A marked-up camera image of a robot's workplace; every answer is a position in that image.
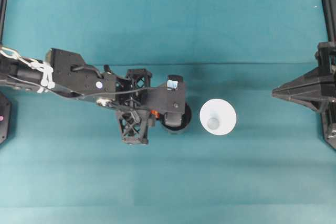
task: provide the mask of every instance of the black mount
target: black mount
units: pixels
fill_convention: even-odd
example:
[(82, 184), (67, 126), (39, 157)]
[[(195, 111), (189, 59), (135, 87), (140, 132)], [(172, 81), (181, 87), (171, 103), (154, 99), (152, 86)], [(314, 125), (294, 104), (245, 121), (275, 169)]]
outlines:
[(274, 89), (272, 96), (321, 114), (323, 137), (336, 149), (336, 0), (322, 0), (329, 42), (318, 44), (318, 66)]
[(324, 139), (336, 148), (336, 43), (319, 43), (318, 67), (274, 89), (272, 96), (320, 113)]

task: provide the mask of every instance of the wire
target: wire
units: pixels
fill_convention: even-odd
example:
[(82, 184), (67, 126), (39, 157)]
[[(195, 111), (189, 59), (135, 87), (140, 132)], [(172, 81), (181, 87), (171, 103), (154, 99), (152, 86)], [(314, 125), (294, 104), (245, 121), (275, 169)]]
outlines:
[(66, 95), (61, 95), (61, 94), (55, 92), (54, 90), (51, 90), (51, 89), (46, 88), (46, 87), (43, 87), (42, 85), (37, 84), (37, 83), (34, 83), (34, 82), (31, 82), (31, 81), (25, 81), (25, 80), (22, 80), (22, 79), (20, 79), (20, 78), (17, 78), (17, 77), (11, 76), (11, 75), (8, 75), (8, 77), (10, 77), (10, 78), (13, 79), (13, 80), (16, 80), (16, 81), (25, 83), (25, 84), (30, 84), (30, 85), (37, 86), (37, 87), (39, 87), (39, 88), (44, 88), (44, 89), (48, 90), (49, 92), (51, 92), (51, 93), (53, 93), (53, 94), (55, 94), (55, 95), (58, 95), (59, 97), (62, 97), (62, 98), (69, 98), (69, 99), (72, 98), (72, 97), (67, 97)]
[(94, 93), (94, 94), (86, 94), (81, 96), (81, 98), (86, 98), (86, 97), (91, 97), (94, 95), (107, 95), (107, 94), (131, 94), (131, 93), (136, 93), (136, 92), (141, 92), (144, 90), (153, 90), (153, 89), (158, 89), (160, 87), (145, 87), (145, 88), (139, 88), (139, 89), (133, 89), (133, 90), (127, 90), (127, 91), (116, 91), (116, 92), (101, 92), (101, 93)]
[[(25, 84), (30, 84), (30, 85), (34, 85), (34, 86), (37, 86), (37, 87), (43, 87), (42, 85), (40, 84), (37, 84), (37, 83), (34, 83), (34, 82), (31, 82), (31, 81), (25, 81), (25, 80), (22, 80), (20, 78), (17, 78), (17, 77), (14, 77), (14, 76), (11, 76), (11, 75), (8, 75), (8, 77), (10, 77), (11, 79), (14, 79), (16, 81), (19, 81), (19, 82), (22, 82), (22, 83), (25, 83)], [(63, 98), (69, 98), (69, 99), (73, 99), (73, 98), (81, 98), (81, 99), (85, 99), (86, 97), (91, 97), (91, 96), (94, 96), (94, 95), (109, 95), (109, 94), (130, 94), (130, 93), (136, 93), (136, 92), (141, 92), (141, 91), (144, 91), (144, 90), (153, 90), (153, 89), (159, 89), (159, 88), (164, 88), (164, 87), (145, 87), (145, 88), (139, 88), (139, 89), (133, 89), (133, 90), (127, 90), (127, 91), (116, 91), (116, 92), (101, 92), (101, 93), (93, 93), (93, 94), (87, 94), (87, 95), (79, 95), (79, 96), (75, 96), (75, 97), (70, 97), (70, 96), (66, 96), (66, 95), (62, 95), (58, 92), (55, 92), (54, 90), (51, 90), (51, 89), (48, 89), (46, 87), (43, 87), (44, 89), (50, 91), (51, 93), (53, 94), (56, 94), (60, 97), (63, 97)]]

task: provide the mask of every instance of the teal tabletop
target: teal tabletop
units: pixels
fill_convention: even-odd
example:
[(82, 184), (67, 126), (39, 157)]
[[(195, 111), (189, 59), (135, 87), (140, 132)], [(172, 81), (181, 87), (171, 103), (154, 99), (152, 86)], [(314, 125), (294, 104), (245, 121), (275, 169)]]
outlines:
[[(4, 45), (74, 51), (119, 75), (145, 67), (154, 86), (180, 74), (193, 119), (128, 146), (111, 110), (2, 88), (0, 223), (335, 223), (336, 152), (319, 117), (271, 97), (327, 40), (321, 0), (8, 0)], [(237, 112), (229, 135), (199, 121), (211, 98)]]

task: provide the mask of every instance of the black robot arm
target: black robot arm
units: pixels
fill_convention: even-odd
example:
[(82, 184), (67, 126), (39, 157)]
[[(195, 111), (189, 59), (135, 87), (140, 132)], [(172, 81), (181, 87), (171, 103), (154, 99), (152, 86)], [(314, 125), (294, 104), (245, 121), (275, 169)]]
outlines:
[(0, 54), (0, 86), (52, 92), (116, 110), (125, 143), (148, 144), (148, 127), (155, 126), (155, 121), (175, 133), (191, 120), (181, 76), (170, 75), (162, 85), (151, 87), (152, 74), (146, 69), (129, 69), (120, 77), (105, 65), (101, 73), (81, 55), (60, 49), (51, 49), (45, 61), (23, 58), (3, 46)]

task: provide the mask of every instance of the black metal frame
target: black metal frame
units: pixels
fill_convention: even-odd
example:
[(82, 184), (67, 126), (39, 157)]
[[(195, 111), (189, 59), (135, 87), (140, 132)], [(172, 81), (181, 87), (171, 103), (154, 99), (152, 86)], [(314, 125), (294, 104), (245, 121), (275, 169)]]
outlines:
[(274, 97), (320, 113), (325, 141), (336, 149), (336, 0), (322, 0), (329, 42), (319, 43), (318, 67), (274, 89)]
[(0, 0), (0, 43), (2, 43), (2, 34), (4, 31), (7, 0)]
[[(7, 0), (0, 0), (0, 44), (2, 43), (2, 35), (5, 24)], [(10, 121), (10, 109), (12, 104), (0, 92), (0, 144), (7, 139)]]

